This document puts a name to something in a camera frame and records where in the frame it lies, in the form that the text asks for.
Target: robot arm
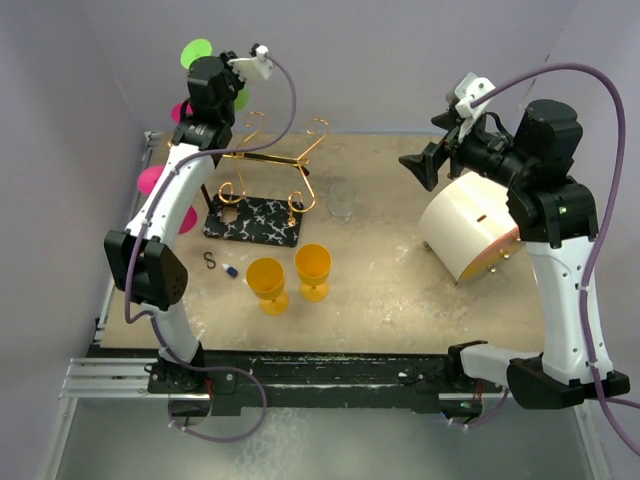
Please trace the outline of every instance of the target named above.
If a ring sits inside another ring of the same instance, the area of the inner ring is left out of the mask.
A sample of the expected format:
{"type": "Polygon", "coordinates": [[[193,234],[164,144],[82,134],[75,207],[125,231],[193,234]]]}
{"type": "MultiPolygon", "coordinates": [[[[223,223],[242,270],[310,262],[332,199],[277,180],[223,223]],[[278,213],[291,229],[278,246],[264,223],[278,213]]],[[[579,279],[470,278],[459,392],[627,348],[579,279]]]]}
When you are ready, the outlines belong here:
{"type": "Polygon", "coordinates": [[[120,290],[126,290],[129,263],[135,257],[130,300],[155,317],[166,342],[160,356],[169,362],[175,359],[167,348],[185,363],[201,366],[203,361],[202,347],[191,332],[181,300],[187,270],[172,252],[189,205],[221,157],[198,156],[198,152],[227,147],[235,121],[233,101],[245,81],[269,79],[273,62],[267,54],[267,47],[256,44],[250,58],[223,52],[191,64],[187,86],[193,114],[176,127],[167,164],[145,204],[124,232],[110,231],[105,238],[107,259],[120,290]],[[194,158],[186,163],[187,157],[194,158]]]}
{"type": "MultiPolygon", "coordinates": [[[[447,130],[443,139],[399,160],[429,191],[447,159],[450,178],[469,168],[507,188],[509,213],[526,242],[540,290],[545,348],[541,354],[524,353],[472,342],[451,347],[449,356],[454,370],[508,387],[524,408],[577,405],[595,397],[578,297],[581,269],[598,233],[591,192],[568,176],[582,127],[568,105],[536,100],[527,107],[515,136],[495,114],[499,133],[489,133],[484,112],[488,102],[471,105],[493,88],[485,78],[465,77],[447,96],[447,112],[432,119],[447,130]]],[[[604,345],[593,278],[587,288],[589,324],[605,391],[610,396],[626,393],[628,377],[614,371],[604,345]]]]}

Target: pink disc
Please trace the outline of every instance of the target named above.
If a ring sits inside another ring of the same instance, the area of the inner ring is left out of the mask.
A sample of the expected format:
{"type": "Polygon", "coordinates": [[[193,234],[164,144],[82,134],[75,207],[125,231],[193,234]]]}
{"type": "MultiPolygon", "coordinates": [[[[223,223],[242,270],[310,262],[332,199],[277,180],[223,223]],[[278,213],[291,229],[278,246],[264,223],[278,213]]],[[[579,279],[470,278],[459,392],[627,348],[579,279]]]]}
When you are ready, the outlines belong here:
{"type": "Polygon", "coordinates": [[[179,234],[187,233],[198,223],[198,214],[193,207],[189,207],[187,210],[187,214],[184,216],[184,220],[182,221],[182,225],[180,225],[180,230],[178,230],[179,234]]]}
{"type": "Polygon", "coordinates": [[[155,167],[149,167],[138,177],[138,190],[145,195],[149,195],[153,191],[153,187],[158,183],[160,175],[162,175],[164,167],[162,165],[156,165],[155,167]]]}
{"type": "MultiPolygon", "coordinates": [[[[180,107],[181,106],[182,106],[182,102],[176,104],[176,106],[171,109],[171,118],[176,123],[180,122],[180,107]]],[[[191,109],[191,104],[189,104],[189,105],[187,105],[187,114],[191,115],[192,113],[193,113],[193,110],[191,109]]]]}

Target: white bracket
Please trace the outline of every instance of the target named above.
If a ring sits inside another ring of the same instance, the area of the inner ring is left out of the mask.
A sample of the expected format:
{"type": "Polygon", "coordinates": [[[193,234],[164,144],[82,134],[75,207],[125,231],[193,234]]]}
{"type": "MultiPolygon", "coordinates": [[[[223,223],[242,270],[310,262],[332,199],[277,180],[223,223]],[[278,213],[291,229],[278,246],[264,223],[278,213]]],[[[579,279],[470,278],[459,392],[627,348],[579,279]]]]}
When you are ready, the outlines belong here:
{"type": "Polygon", "coordinates": [[[476,78],[467,86],[465,96],[456,103],[458,115],[465,119],[460,126],[460,133],[458,134],[458,140],[460,142],[462,142],[464,137],[471,131],[475,123],[487,109],[491,100],[487,100],[475,108],[471,107],[471,102],[483,97],[495,88],[495,85],[486,77],[476,78]]]}
{"type": "Polygon", "coordinates": [[[248,83],[261,82],[269,80],[273,73],[273,62],[267,58],[268,53],[269,49],[260,45],[256,48],[255,57],[234,58],[228,63],[243,81],[248,83]]]}

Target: cable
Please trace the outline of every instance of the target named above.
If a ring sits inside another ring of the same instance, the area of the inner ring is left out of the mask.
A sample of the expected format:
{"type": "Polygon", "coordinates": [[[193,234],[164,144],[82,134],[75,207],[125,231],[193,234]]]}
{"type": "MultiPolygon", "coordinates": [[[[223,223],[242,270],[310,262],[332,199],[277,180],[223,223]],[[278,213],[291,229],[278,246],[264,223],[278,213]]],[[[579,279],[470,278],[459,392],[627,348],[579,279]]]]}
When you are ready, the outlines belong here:
{"type": "Polygon", "coordinates": [[[204,383],[207,385],[207,393],[209,394],[209,401],[213,403],[213,380],[207,378],[204,383]]]}
{"type": "Polygon", "coordinates": [[[624,398],[607,398],[609,403],[617,403],[618,405],[624,405],[625,407],[640,409],[640,403],[633,402],[631,400],[625,400],[624,398]]]}
{"type": "MultiPolygon", "coordinates": [[[[591,276],[593,274],[593,270],[595,268],[596,261],[598,256],[600,255],[600,249],[602,248],[602,244],[607,236],[609,231],[609,225],[611,223],[611,218],[613,216],[613,208],[616,203],[616,197],[618,196],[618,189],[620,187],[620,177],[622,174],[622,164],[624,161],[624,147],[626,142],[626,119],[624,115],[624,106],[622,104],[622,98],[620,97],[620,93],[618,89],[613,84],[611,79],[607,77],[604,73],[602,73],[597,68],[591,67],[589,65],[583,65],[580,63],[558,63],[554,65],[546,65],[540,68],[536,68],[530,72],[519,75],[508,82],[499,85],[495,90],[487,93],[483,97],[480,97],[478,100],[471,102],[471,107],[477,107],[481,103],[486,102],[487,100],[495,97],[499,93],[504,92],[508,88],[513,87],[514,85],[528,80],[533,77],[537,77],[543,73],[554,72],[558,70],[574,70],[578,72],[587,73],[595,78],[597,78],[607,89],[611,98],[613,99],[613,104],[616,110],[616,118],[618,121],[618,146],[616,148],[616,161],[613,169],[613,178],[611,180],[611,189],[609,191],[609,197],[607,199],[607,206],[604,211],[604,216],[602,218],[602,225],[600,226],[600,234],[596,238],[594,242],[593,249],[589,254],[589,258],[587,259],[587,263],[584,268],[584,272],[582,274],[582,281],[580,282],[580,293],[579,293],[579,301],[580,301],[580,323],[582,324],[582,332],[584,334],[585,343],[587,344],[587,354],[589,357],[589,364],[591,366],[591,374],[593,375],[593,381],[596,388],[596,394],[598,397],[598,403],[600,403],[600,408],[602,408],[602,412],[605,417],[611,424],[613,430],[618,434],[620,439],[635,453],[640,456],[640,445],[636,444],[624,431],[622,425],[618,423],[616,418],[613,415],[613,412],[609,408],[607,404],[607,398],[604,393],[604,388],[602,387],[602,379],[600,377],[600,371],[598,370],[598,358],[596,356],[596,347],[593,340],[593,334],[591,332],[591,326],[589,325],[589,312],[588,312],[588,296],[589,296],[589,282],[591,280],[591,276]]],[[[618,403],[621,405],[627,406],[636,406],[638,404],[630,405],[632,402],[618,401],[612,402],[618,403]]]]}
{"type": "Polygon", "coordinates": [[[482,402],[482,380],[476,380],[476,389],[473,392],[473,397],[471,397],[471,401],[474,402],[476,399],[482,402]]]}
{"type": "Polygon", "coordinates": [[[125,313],[124,313],[124,316],[125,316],[125,320],[126,320],[126,322],[128,324],[132,324],[132,323],[136,322],[137,320],[139,320],[140,318],[142,318],[145,315],[149,316],[150,320],[151,320],[151,326],[152,326],[153,331],[154,331],[154,333],[155,333],[155,335],[156,335],[156,337],[158,339],[158,342],[165,349],[165,352],[167,353],[167,355],[169,355],[177,364],[183,366],[184,368],[187,368],[189,370],[193,370],[193,371],[196,371],[196,372],[226,372],[226,373],[236,373],[236,374],[244,375],[249,380],[251,380],[258,387],[258,390],[260,391],[260,395],[262,397],[262,413],[260,414],[260,418],[258,418],[258,421],[256,422],[256,424],[253,427],[251,427],[247,432],[245,432],[243,434],[240,434],[240,435],[233,436],[233,437],[226,437],[226,438],[213,437],[213,436],[209,436],[209,435],[205,435],[205,434],[196,432],[194,430],[190,430],[190,429],[188,429],[186,427],[180,427],[180,426],[175,424],[174,419],[173,419],[173,415],[172,415],[170,407],[169,407],[168,411],[169,411],[169,419],[171,421],[170,425],[175,426],[179,430],[181,430],[181,431],[183,431],[185,433],[188,433],[189,435],[201,438],[203,440],[209,440],[209,441],[212,441],[212,442],[230,443],[230,442],[236,442],[236,441],[239,441],[239,440],[244,440],[245,438],[247,438],[251,434],[253,434],[256,430],[258,430],[258,428],[260,428],[260,426],[264,422],[264,419],[265,419],[265,417],[267,415],[267,395],[266,395],[266,392],[264,390],[264,387],[260,384],[260,382],[258,381],[257,378],[255,378],[249,372],[246,372],[246,371],[244,371],[244,370],[242,370],[240,368],[236,368],[236,367],[194,367],[193,365],[189,365],[187,362],[185,362],[180,357],[178,357],[173,352],[173,350],[171,350],[171,348],[167,345],[167,342],[162,337],[162,333],[160,332],[160,330],[158,328],[158,325],[156,323],[155,314],[151,310],[143,310],[140,313],[138,313],[137,315],[135,315],[134,317],[131,317],[131,288],[132,288],[132,284],[133,284],[133,271],[134,271],[134,268],[135,268],[135,261],[138,258],[138,253],[140,252],[140,246],[142,245],[142,240],[144,238],[144,235],[145,235],[149,225],[151,224],[151,219],[153,217],[153,213],[155,212],[155,209],[158,206],[158,203],[160,202],[160,199],[162,198],[162,195],[165,193],[165,191],[169,187],[169,184],[171,183],[173,178],[176,176],[176,172],[179,172],[180,169],[182,169],[186,164],[188,164],[192,160],[195,160],[196,158],[209,156],[209,155],[228,155],[228,154],[232,154],[232,153],[250,152],[250,151],[261,150],[263,148],[270,147],[271,145],[274,145],[275,143],[277,143],[282,137],[284,137],[287,134],[287,132],[289,131],[289,129],[291,128],[291,125],[293,124],[293,120],[294,120],[295,114],[296,114],[296,88],[295,88],[295,85],[293,83],[293,78],[291,78],[291,75],[289,74],[287,69],[284,68],[282,66],[282,64],[280,64],[280,62],[278,62],[276,59],[274,59],[271,55],[268,55],[268,58],[269,58],[269,60],[271,60],[274,63],[274,65],[276,67],[278,67],[280,69],[280,71],[282,71],[284,76],[287,78],[287,82],[289,83],[289,88],[291,89],[291,114],[289,116],[289,121],[287,122],[287,125],[284,128],[284,130],[282,131],[282,133],[280,133],[273,140],[265,143],[264,145],[260,145],[260,146],[257,146],[257,147],[223,148],[223,149],[213,149],[213,150],[202,150],[200,152],[196,152],[196,153],[194,153],[192,155],[189,155],[189,156],[183,158],[182,160],[180,160],[176,164],[175,168],[173,170],[171,170],[169,172],[169,174],[165,177],[165,179],[162,182],[162,184],[160,184],[160,186],[158,187],[157,194],[155,195],[155,197],[153,197],[153,199],[151,200],[151,203],[149,204],[149,208],[148,208],[148,210],[147,210],[147,212],[146,212],[146,214],[144,216],[144,220],[143,220],[142,225],[140,227],[140,231],[138,232],[138,236],[137,236],[136,241],[135,241],[135,243],[133,245],[133,250],[131,252],[131,258],[129,259],[129,265],[127,267],[127,277],[126,277],[126,281],[125,281],[125,300],[124,300],[124,312],[125,313]]]}
{"type": "Polygon", "coordinates": [[[510,145],[513,145],[513,135],[511,135],[511,133],[502,124],[502,120],[500,120],[500,117],[498,116],[498,114],[495,112],[486,112],[485,115],[493,118],[493,121],[496,124],[496,128],[498,129],[498,132],[500,132],[502,135],[505,136],[505,138],[509,141],[510,145]]]}

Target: table surface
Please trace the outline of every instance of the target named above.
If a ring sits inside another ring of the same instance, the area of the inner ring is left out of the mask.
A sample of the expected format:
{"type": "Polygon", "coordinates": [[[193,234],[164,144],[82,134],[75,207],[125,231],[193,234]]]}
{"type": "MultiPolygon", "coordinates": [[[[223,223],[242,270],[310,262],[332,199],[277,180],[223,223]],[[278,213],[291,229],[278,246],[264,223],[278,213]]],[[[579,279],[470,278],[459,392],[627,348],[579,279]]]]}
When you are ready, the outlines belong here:
{"type": "MultiPolygon", "coordinates": [[[[450,345],[483,339],[515,350],[542,350],[542,309],[524,250],[500,263],[496,273],[455,286],[435,254],[422,247],[418,221],[448,180],[442,174],[438,189],[429,193],[397,158],[420,152],[429,140],[336,134],[311,152],[309,180],[317,204],[304,215],[298,246],[320,243],[332,255],[330,293],[320,303],[309,303],[298,293],[296,249],[206,238],[206,205],[198,195],[193,201],[198,225],[179,237],[175,253],[189,271],[183,300],[203,347],[442,353],[450,345]],[[329,188],[339,179],[357,188],[353,217],[344,225],[333,222],[328,209],[329,188]],[[213,270],[203,259],[207,251],[218,263],[213,270]],[[244,280],[248,266],[260,257],[276,258],[284,267],[291,302],[283,315],[262,313],[244,280]],[[229,277],[222,263],[235,267],[238,277],[229,277]]],[[[307,135],[291,134],[265,153],[297,157],[310,143],[307,135]]],[[[156,149],[151,164],[163,163],[166,154],[166,148],[156,149]]],[[[239,163],[250,196],[286,199],[292,190],[304,191],[291,167],[239,163]]],[[[206,186],[213,194],[234,178],[233,162],[223,159],[206,186]]],[[[101,345],[156,348],[148,321],[124,322],[123,298],[122,292],[111,294],[101,345]]]]}

